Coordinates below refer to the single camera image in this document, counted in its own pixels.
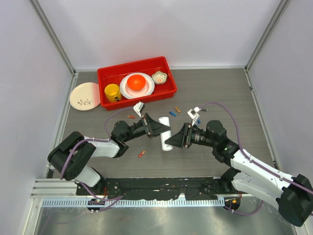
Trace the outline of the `white remote control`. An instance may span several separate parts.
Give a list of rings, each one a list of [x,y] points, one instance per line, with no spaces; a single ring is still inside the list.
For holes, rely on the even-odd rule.
[[[164,124],[164,125],[170,127],[170,121],[169,121],[169,118],[168,118],[168,117],[160,117],[160,118],[158,119],[158,121],[159,121],[161,124]],[[171,145],[165,143],[165,141],[166,141],[167,139],[169,139],[171,136],[172,136],[171,130],[166,131],[166,132],[163,132],[163,133],[160,134],[161,148],[162,148],[163,151],[171,151],[171,150],[173,149],[173,147],[172,147]]]

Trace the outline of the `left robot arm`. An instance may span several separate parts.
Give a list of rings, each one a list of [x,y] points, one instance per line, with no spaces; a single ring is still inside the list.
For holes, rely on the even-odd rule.
[[[160,123],[145,113],[133,125],[117,121],[109,139],[88,138],[74,131],[49,153],[47,160],[62,179],[75,180],[93,195],[100,195],[106,186],[105,178],[87,166],[91,158],[119,158],[129,148],[126,142],[144,135],[154,138],[170,130],[168,124]]]

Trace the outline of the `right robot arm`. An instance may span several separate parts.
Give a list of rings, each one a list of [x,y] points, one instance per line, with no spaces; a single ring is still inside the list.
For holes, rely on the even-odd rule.
[[[211,147],[213,156],[229,166],[221,176],[224,192],[251,194],[272,205],[294,226],[303,226],[313,212],[313,187],[307,177],[292,176],[253,157],[227,137],[218,120],[209,121],[205,130],[185,123],[165,143],[179,148],[192,144]]]

